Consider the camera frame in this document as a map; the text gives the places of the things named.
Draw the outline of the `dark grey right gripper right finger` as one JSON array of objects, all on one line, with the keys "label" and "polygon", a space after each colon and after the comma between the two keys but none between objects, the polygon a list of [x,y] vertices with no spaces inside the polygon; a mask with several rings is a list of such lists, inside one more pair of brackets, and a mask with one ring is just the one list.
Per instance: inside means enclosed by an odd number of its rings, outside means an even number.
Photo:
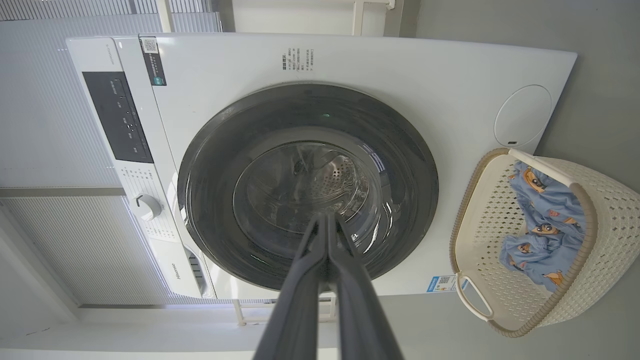
[{"label": "dark grey right gripper right finger", "polygon": [[338,302],[340,360],[404,360],[368,271],[333,213],[327,215],[327,269]]}]

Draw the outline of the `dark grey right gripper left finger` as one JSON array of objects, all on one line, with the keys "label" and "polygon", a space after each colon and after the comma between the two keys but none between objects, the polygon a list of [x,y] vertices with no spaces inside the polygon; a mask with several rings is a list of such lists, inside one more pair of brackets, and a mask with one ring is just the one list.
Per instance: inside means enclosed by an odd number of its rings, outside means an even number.
[{"label": "dark grey right gripper left finger", "polygon": [[307,225],[253,360],[317,360],[328,217],[318,213]]}]

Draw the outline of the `round dark glass washer door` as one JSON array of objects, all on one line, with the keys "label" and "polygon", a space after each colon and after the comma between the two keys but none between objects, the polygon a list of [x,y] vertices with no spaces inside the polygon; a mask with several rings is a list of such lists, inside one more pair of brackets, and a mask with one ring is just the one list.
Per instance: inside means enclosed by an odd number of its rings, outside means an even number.
[{"label": "round dark glass washer door", "polygon": [[311,219],[288,196],[297,148],[318,144],[353,155],[377,199],[341,219],[374,280],[420,244],[432,225],[439,182],[418,130],[373,96],[333,84],[289,83],[247,95],[196,134],[178,174],[178,207],[190,237],[217,266],[279,291]]}]

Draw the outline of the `blue patterned garment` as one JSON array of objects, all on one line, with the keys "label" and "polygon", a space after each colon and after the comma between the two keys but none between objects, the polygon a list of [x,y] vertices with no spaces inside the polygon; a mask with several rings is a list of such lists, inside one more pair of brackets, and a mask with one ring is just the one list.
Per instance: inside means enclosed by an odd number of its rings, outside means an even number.
[{"label": "blue patterned garment", "polygon": [[528,230],[548,224],[560,233],[582,239],[586,231],[585,211],[573,191],[524,162],[515,162],[513,168],[509,183]]},{"label": "blue patterned garment", "polygon": [[553,293],[568,275],[582,245],[580,237],[562,232],[507,235],[499,261],[508,271],[525,274],[535,285]]}]

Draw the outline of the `stainless steel washing machine drum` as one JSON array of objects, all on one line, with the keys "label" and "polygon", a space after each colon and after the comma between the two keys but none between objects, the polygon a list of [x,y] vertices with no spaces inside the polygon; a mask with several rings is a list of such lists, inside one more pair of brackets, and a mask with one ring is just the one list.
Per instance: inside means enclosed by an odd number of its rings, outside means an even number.
[{"label": "stainless steel washing machine drum", "polygon": [[312,143],[298,147],[296,155],[287,199],[298,219],[336,212],[350,220],[377,200],[374,181],[354,155]]}]

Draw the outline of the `white control knob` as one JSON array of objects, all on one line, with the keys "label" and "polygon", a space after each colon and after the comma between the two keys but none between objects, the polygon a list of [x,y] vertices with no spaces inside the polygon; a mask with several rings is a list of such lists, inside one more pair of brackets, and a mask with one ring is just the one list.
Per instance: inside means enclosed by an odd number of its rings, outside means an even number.
[{"label": "white control knob", "polygon": [[131,211],[142,221],[150,222],[162,212],[162,205],[150,194],[140,193],[129,201]]}]

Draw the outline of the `white front-load washing machine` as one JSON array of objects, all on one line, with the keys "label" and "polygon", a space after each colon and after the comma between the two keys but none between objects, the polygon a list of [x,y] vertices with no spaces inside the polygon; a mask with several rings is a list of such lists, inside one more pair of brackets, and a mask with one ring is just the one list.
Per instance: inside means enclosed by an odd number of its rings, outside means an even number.
[{"label": "white front-load washing machine", "polygon": [[[166,86],[151,85],[139,37],[157,38]],[[212,262],[179,209],[183,157],[216,114],[267,88],[327,84],[367,94],[407,119],[435,161],[438,203],[418,246],[372,281],[380,296],[420,294],[434,276],[455,273],[448,242],[476,164],[497,148],[535,152],[577,58],[573,52],[509,45],[301,34],[158,33],[66,43],[128,200],[149,194],[162,207],[152,221],[137,217],[148,243],[166,240],[194,251],[205,261],[218,300],[272,298],[278,291],[249,284]],[[115,159],[82,72],[125,73],[153,163]],[[494,133],[498,111],[528,85],[549,92],[549,119],[525,145],[503,146]]]}]

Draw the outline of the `black washing machine control panel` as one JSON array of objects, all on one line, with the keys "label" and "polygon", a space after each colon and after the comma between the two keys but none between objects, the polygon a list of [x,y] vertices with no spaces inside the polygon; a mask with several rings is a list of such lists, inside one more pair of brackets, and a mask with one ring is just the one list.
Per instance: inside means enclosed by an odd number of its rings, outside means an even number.
[{"label": "black washing machine control panel", "polygon": [[82,75],[114,158],[153,164],[125,73],[83,71]]}]

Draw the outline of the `blue energy label sticker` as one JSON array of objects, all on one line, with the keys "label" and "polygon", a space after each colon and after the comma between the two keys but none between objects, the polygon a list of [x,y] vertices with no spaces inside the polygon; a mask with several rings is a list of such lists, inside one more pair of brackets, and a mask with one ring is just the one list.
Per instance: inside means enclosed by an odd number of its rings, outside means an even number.
[{"label": "blue energy label sticker", "polygon": [[434,276],[426,289],[426,293],[457,292],[459,286],[462,290],[466,288],[467,280],[458,282],[456,275]]}]

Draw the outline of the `white detergent drawer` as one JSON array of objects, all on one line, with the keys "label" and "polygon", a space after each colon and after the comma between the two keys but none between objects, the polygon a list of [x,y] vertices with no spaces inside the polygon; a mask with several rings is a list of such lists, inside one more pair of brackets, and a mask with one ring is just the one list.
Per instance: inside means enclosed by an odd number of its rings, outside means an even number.
[{"label": "white detergent drawer", "polygon": [[149,239],[151,252],[169,289],[179,296],[216,299],[205,260],[183,243]]}]

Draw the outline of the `cream perforated laundry basket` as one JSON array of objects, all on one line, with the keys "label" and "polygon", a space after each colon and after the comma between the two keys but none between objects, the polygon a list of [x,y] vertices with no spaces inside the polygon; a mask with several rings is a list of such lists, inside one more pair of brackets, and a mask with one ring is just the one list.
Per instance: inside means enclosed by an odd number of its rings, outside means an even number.
[{"label": "cream perforated laundry basket", "polygon": [[[503,240],[525,233],[508,183],[514,164],[541,171],[572,191],[585,211],[585,239],[549,292],[499,262]],[[498,148],[478,162],[462,198],[449,257],[456,291],[473,314],[504,337],[572,319],[594,305],[640,256],[640,194],[576,162]]]}]

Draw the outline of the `round white filter cover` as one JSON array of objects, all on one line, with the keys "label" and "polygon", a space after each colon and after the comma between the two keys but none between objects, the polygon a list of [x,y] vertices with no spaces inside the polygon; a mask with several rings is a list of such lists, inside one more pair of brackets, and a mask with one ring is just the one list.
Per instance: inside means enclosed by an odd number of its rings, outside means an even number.
[{"label": "round white filter cover", "polygon": [[546,88],[528,85],[515,91],[498,110],[494,136],[500,145],[518,147],[532,141],[546,127],[553,100]]}]

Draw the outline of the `black QR code sticker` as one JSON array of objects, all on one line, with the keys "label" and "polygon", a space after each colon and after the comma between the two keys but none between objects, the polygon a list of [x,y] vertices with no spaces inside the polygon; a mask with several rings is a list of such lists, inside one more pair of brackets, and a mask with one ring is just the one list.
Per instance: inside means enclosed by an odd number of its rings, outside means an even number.
[{"label": "black QR code sticker", "polygon": [[139,43],[151,85],[167,86],[157,38],[155,36],[140,36]]}]

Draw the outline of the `white wall pipe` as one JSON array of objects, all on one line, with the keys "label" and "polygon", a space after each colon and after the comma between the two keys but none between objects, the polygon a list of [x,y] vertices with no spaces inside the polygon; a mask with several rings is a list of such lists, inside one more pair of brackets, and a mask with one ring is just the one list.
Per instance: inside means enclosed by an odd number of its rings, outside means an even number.
[{"label": "white wall pipe", "polygon": [[352,32],[353,36],[362,35],[362,24],[364,20],[365,4],[384,4],[387,10],[393,10],[396,7],[396,0],[353,0],[352,7]]}]

